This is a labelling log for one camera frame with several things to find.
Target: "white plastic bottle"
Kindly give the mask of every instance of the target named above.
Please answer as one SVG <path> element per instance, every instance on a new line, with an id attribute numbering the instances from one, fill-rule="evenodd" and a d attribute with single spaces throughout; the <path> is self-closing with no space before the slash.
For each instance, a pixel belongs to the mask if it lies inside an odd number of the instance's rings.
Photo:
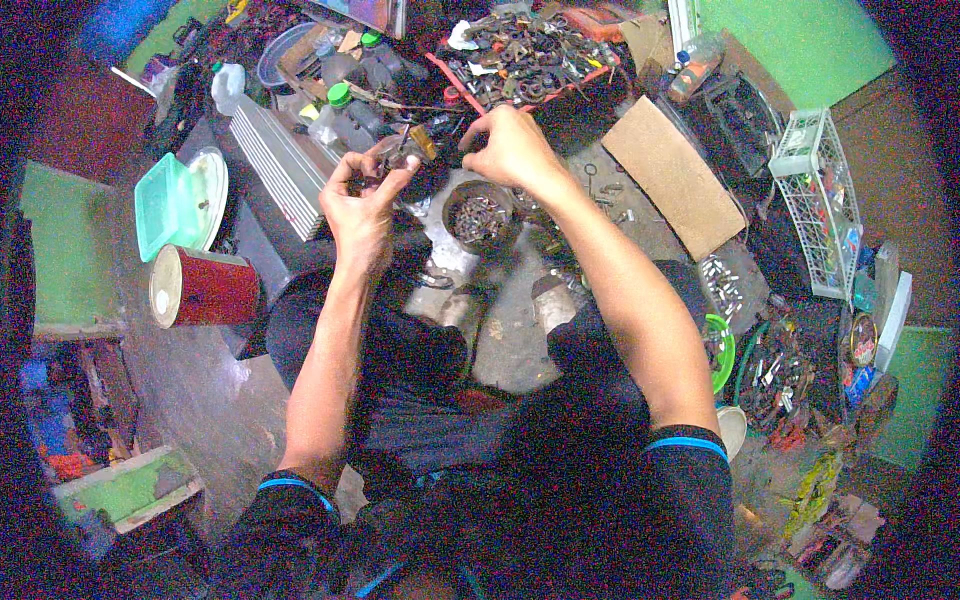
<path id="1" fill-rule="evenodd" d="M 247 85 L 247 73 L 242 65 L 232 63 L 221 65 L 218 62 L 213 65 L 213 70 L 216 75 L 213 76 L 210 95 L 213 96 L 217 110 L 231 117 L 236 113 L 240 96 L 243 95 L 244 87 Z"/>

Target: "yellow object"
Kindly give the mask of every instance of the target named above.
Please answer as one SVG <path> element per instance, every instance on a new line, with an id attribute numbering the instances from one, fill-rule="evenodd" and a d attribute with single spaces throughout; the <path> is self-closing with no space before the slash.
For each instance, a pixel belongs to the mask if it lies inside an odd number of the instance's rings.
<path id="1" fill-rule="evenodd" d="M 227 18 L 224 19 L 225 23 L 229 23 L 236 17 L 243 14 L 243 11 L 247 8 L 248 0 L 230 0 L 227 2 L 227 6 L 230 7 L 230 14 L 227 15 Z"/>
<path id="2" fill-rule="evenodd" d="M 783 528 L 786 540 L 827 512 L 842 468 L 843 458 L 839 452 L 827 452 L 817 459 L 797 488 L 797 497 Z"/>
<path id="3" fill-rule="evenodd" d="M 310 103 L 300 109 L 300 116 L 316 121 L 320 118 L 320 112 L 317 110 L 317 107 L 313 106 L 313 103 Z"/>

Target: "metal bowl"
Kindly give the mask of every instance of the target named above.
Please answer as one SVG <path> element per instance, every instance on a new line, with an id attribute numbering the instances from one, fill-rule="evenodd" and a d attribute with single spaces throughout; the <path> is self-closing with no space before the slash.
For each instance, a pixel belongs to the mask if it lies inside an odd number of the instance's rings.
<path id="1" fill-rule="evenodd" d="M 475 202 L 478 198 L 485 198 L 496 204 L 498 207 L 496 215 L 502 224 L 494 237 L 479 240 L 461 239 L 454 227 L 459 208 L 468 202 Z M 519 227 L 514 223 L 514 212 L 514 198 L 507 190 L 489 181 L 467 181 L 450 192 L 444 204 L 444 227 L 466 252 L 471 254 L 494 252 L 516 239 Z"/>

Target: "green lid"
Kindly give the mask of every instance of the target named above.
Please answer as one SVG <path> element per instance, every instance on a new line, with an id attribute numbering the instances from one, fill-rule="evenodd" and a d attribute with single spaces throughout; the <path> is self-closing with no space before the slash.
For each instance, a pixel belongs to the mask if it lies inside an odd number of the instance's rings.
<path id="1" fill-rule="evenodd" d="M 350 103 L 350 86 L 339 82 L 326 91 L 326 100 L 334 108 L 345 107 Z"/>
<path id="2" fill-rule="evenodd" d="M 363 34 L 363 37 L 360 38 L 360 43 L 363 44 L 364 48 L 371 48 L 380 43 L 381 37 L 383 37 L 383 35 L 380 34 L 380 32 L 366 32 Z"/>

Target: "white plate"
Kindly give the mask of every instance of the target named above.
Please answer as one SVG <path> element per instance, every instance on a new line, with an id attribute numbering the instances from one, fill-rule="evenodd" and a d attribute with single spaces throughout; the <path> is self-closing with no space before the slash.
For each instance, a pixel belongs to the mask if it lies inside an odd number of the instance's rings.
<path id="1" fill-rule="evenodd" d="M 200 250 L 210 250 L 213 246 L 213 240 L 216 239 L 220 231 L 220 224 L 224 220 L 224 210 L 227 208 L 227 193 L 229 186 L 229 175 L 227 173 L 227 164 L 220 150 L 213 146 L 201 148 L 190 162 L 187 163 L 192 173 L 202 175 L 203 187 L 196 192 L 197 204 L 207 201 L 205 208 L 199 208 L 201 211 L 200 222 L 202 229 L 203 242 Z"/>

